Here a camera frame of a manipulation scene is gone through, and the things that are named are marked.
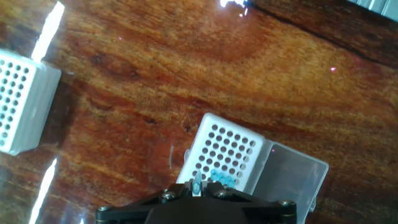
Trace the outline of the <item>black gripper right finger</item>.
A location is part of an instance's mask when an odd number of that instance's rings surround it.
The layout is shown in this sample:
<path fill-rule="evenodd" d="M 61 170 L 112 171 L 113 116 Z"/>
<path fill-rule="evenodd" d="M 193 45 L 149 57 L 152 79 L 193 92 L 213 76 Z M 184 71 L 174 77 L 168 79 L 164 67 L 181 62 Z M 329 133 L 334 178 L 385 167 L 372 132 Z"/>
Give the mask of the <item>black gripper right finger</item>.
<path fill-rule="evenodd" d="M 230 202 L 232 205 L 242 208 L 244 212 L 258 213 L 261 215 L 297 214 L 297 206 L 291 200 L 269 202 L 236 189 L 224 188 L 219 182 L 207 184 L 204 194 L 206 197 L 209 196 L 224 202 Z"/>

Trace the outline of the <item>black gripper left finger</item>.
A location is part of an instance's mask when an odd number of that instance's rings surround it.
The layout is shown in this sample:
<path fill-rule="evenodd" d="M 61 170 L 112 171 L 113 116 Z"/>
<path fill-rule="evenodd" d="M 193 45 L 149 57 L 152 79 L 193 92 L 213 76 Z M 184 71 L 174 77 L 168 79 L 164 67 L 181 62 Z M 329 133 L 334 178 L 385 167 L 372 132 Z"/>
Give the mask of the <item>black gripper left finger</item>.
<path fill-rule="evenodd" d="M 172 184 L 165 190 L 160 190 L 125 206 L 102 206 L 95 211 L 95 218 L 146 218 L 156 206 L 185 197 L 191 192 L 190 187 L 185 184 Z"/>

